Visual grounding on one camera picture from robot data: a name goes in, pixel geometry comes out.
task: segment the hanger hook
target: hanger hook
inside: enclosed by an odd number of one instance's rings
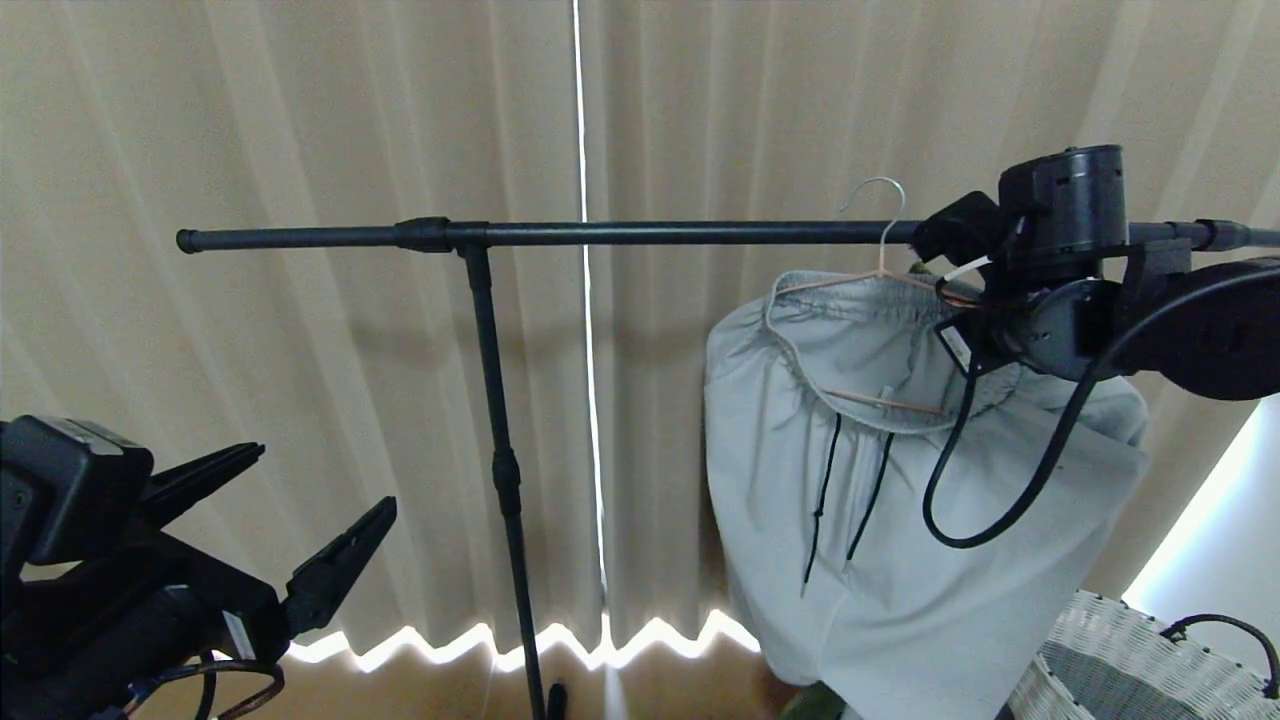
[[[888,184],[893,186],[893,188],[897,190],[897,196],[899,196],[897,213],[893,214],[893,219],[890,220],[887,225],[884,225],[883,231],[881,231],[879,272],[883,273],[884,272],[884,240],[888,237],[888,231],[893,229],[893,225],[896,225],[897,222],[902,219],[902,213],[906,211],[906,188],[902,187],[902,183],[897,182],[893,178],[884,177],[884,176],[876,176],[876,177],[867,178],[863,182],[860,182],[860,183],[858,183],[858,184],[854,186],[854,190],[851,190],[849,192],[849,200],[845,200],[845,204],[840,206],[840,210],[836,210],[836,215],[837,217],[838,215],[844,215],[845,210],[849,210],[849,206],[854,204],[854,197],[858,196],[858,191],[861,190],[863,187],[873,183],[873,182],[883,182],[883,183],[888,183]]]

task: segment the black drawstring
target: black drawstring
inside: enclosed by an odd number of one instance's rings
[[[867,529],[867,521],[872,519],[872,507],[876,507],[876,498],[879,497],[879,487],[884,483],[884,469],[888,468],[888,448],[893,447],[893,433],[890,433],[884,438],[884,450],[881,454],[881,469],[876,473],[876,487],[872,488],[872,498],[867,502],[867,512],[863,512],[863,521],[858,525],[858,533],[854,536],[854,542],[849,543],[849,553],[845,555],[845,565],[854,559],[854,551],[858,550],[858,543],[863,539],[863,532]]]
[[[827,451],[827,473],[822,477],[818,507],[813,511],[813,544],[809,547],[809,562],[804,566],[804,584],[800,585],[800,597],[804,597],[804,588],[809,584],[809,574],[813,571],[813,561],[818,557],[818,528],[822,525],[822,507],[827,503],[827,484],[831,482],[831,464],[836,460],[836,441],[840,439],[841,418],[842,415],[836,413],[836,432],[831,433],[831,450]]]

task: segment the floor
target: floor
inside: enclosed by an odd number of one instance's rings
[[[764,660],[733,641],[718,638],[708,652],[689,660],[666,646],[653,646],[625,667],[586,670],[567,648],[541,659],[543,676],[568,685],[568,717],[586,719],[769,719],[795,693],[776,680]],[[401,651],[376,671],[365,674],[349,659],[335,656],[316,665],[285,659],[285,688],[253,720],[325,717],[529,717],[525,675],[494,673],[490,656],[476,648],[447,665],[428,664],[413,650]],[[219,678],[214,712],[225,710],[262,685],[256,676]],[[134,715],[141,720],[189,717],[200,697],[200,680],[161,688]]]

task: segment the laundry basket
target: laundry basket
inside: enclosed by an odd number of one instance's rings
[[[1188,625],[1229,623],[1262,643],[1270,679],[1187,641]],[[1076,592],[1006,706],[1018,720],[1280,720],[1276,651],[1257,628],[1193,615],[1155,618]]]

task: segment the curtain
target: curtain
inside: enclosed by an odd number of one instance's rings
[[[876,174],[923,218],[970,190],[995,196],[1016,161],[1117,142],[1134,220],[1280,222],[1275,3],[585,0],[582,56],[593,220],[831,219]],[[849,217],[895,208],[868,188]],[[874,255],[590,250],[614,642],[653,615],[692,634],[723,602],[699,433],[707,332],[783,270],[856,272]],[[1253,405],[1135,382],[1153,465],[1087,583],[1112,596]]]
[[[97,420],[160,468],[265,442],[174,532],[278,588],[396,495],[324,630],[357,652],[403,625],[435,647],[476,623],[518,642],[461,261],[187,258],[180,227],[577,220],[582,190],[591,220],[831,219],[873,174],[922,218],[1097,142],[1125,146],[1135,220],[1280,224],[1266,0],[0,4],[0,414]],[[869,187],[847,217],[895,208]],[[696,637],[723,607],[705,334],[783,270],[874,255],[590,250],[598,538],[581,249],[494,250],[541,626],[595,647],[607,611],[622,646],[655,616]],[[1251,410],[1135,382],[1153,465],[1088,580],[1112,596]]]
[[[461,260],[188,258],[173,236],[577,220],[567,1],[5,4],[0,54],[5,418],[92,419],[157,468],[264,442],[174,533],[278,589],[396,495],[323,633],[358,652],[403,625],[439,647],[486,623],[515,647]],[[493,263],[534,605],[594,646],[581,250]]]

